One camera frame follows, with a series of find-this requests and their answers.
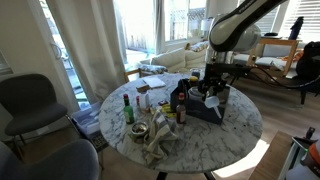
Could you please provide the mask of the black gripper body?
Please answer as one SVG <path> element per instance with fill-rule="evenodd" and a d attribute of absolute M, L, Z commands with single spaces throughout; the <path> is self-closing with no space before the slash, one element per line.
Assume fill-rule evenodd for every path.
<path fill-rule="evenodd" d="M 227 81 L 222 78 L 224 73 L 234 75 L 235 77 L 248 73 L 251 70 L 249 66 L 237 64 L 214 63 L 207 64 L 205 67 L 204 78 L 199 81 L 198 91 L 203 97 L 216 96 L 222 92 Z"/>

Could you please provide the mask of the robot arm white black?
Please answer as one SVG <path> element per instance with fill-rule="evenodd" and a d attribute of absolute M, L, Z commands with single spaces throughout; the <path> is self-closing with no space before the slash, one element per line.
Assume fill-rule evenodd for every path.
<path fill-rule="evenodd" d="M 251 70 L 248 66 L 225 63 L 222 55 L 255 47 L 261 37 L 256 22 L 285 1 L 245 0 L 232 12 L 214 19 L 208 34 L 204 77 L 198 85 L 203 98 L 216 96 L 224 89 L 224 73 L 240 74 Z"/>

